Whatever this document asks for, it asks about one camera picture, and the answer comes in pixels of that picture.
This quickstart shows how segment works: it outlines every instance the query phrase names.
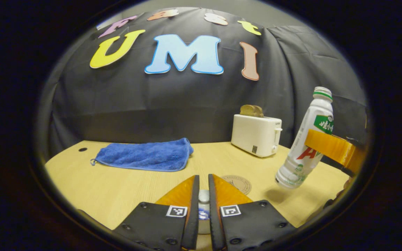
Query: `green label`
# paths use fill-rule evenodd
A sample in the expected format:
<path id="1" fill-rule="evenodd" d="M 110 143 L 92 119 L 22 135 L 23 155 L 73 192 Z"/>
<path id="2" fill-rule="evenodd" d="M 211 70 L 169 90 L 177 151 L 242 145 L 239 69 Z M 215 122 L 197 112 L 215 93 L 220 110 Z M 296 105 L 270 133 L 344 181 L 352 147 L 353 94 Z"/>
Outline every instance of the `green label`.
<path id="1" fill-rule="evenodd" d="M 319 128 L 326 134 L 333 133 L 333 116 L 317 115 L 314 121 L 314 126 Z"/>

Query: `bottle cap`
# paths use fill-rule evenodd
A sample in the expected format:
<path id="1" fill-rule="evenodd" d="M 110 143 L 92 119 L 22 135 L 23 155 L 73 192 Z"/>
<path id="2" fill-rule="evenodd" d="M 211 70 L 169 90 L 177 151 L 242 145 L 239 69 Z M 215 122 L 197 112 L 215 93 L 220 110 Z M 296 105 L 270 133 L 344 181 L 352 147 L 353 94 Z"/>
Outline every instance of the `bottle cap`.
<path id="1" fill-rule="evenodd" d="M 208 190 L 200 190 L 198 195 L 198 201 L 201 204 L 209 203 L 209 191 Z"/>
<path id="2" fill-rule="evenodd" d="M 327 89 L 325 87 L 320 87 L 320 86 L 314 88 L 314 93 L 313 93 L 314 98 L 319 98 L 319 97 L 323 98 L 323 96 L 327 97 L 331 102 L 333 101 L 332 92 L 329 89 Z"/>

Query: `light blue letter m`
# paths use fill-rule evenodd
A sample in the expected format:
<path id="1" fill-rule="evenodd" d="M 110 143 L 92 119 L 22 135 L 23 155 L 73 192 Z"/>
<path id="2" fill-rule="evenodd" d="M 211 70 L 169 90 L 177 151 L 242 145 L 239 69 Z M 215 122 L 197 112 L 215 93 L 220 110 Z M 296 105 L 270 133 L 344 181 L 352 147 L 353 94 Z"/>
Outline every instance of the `light blue letter m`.
<path id="1" fill-rule="evenodd" d="M 167 54 L 170 55 L 177 70 L 183 71 L 196 54 L 196 62 L 192 70 L 196 73 L 221 74 L 223 67 L 218 63 L 217 44 L 221 41 L 217 37 L 199 36 L 190 45 L 185 45 L 178 35 L 168 34 L 155 37 L 158 41 L 153 61 L 145 67 L 145 73 L 166 73 L 170 65 L 166 63 Z"/>

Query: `circular sticker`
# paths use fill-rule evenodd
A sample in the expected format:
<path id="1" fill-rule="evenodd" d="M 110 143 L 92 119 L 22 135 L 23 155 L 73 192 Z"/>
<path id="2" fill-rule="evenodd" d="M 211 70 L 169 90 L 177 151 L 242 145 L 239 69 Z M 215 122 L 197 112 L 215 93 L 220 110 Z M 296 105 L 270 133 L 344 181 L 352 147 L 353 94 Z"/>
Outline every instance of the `circular sticker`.
<path id="1" fill-rule="evenodd" d="M 243 177 L 226 175 L 222 176 L 221 178 L 225 181 L 228 181 L 229 184 L 236 187 L 243 194 L 248 194 L 251 191 L 251 183 Z"/>

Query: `yellow letter u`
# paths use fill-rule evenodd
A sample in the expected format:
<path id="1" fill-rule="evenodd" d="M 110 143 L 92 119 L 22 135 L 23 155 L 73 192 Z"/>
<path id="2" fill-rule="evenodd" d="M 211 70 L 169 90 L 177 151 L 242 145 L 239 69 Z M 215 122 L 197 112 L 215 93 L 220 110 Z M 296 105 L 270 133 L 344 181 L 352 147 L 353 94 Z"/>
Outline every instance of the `yellow letter u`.
<path id="1" fill-rule="evenodd" d="M 120 38 L 120 36 L 113 37 L 106 41 L 103 41 L 99 45 L 99 49 L 97 49 L 97 51 L 94 53 L 94 56 L 92 56 L 91 62 L 89 62 L 89 66 L 91 68 L 95 69 L 95 68 L 100 68 L 100 67 L 112 64 L 113 62 L 116 62 L 130 50 L 134 41 L 136 41 L 136 38 L 141 33 L 144 33 L 144 32 L 145 32 L 145 30 L 136 30 L 136 31 L 132 31 L 130 33 L 125 34 L 125 37 L 126 37 L 125 41 L 120 46 L 120 48 L 111 55 L 106 55 L 106 52 L 108 51 L 110 46 L 113 44 L 113 42 L 118 40 Z"/>

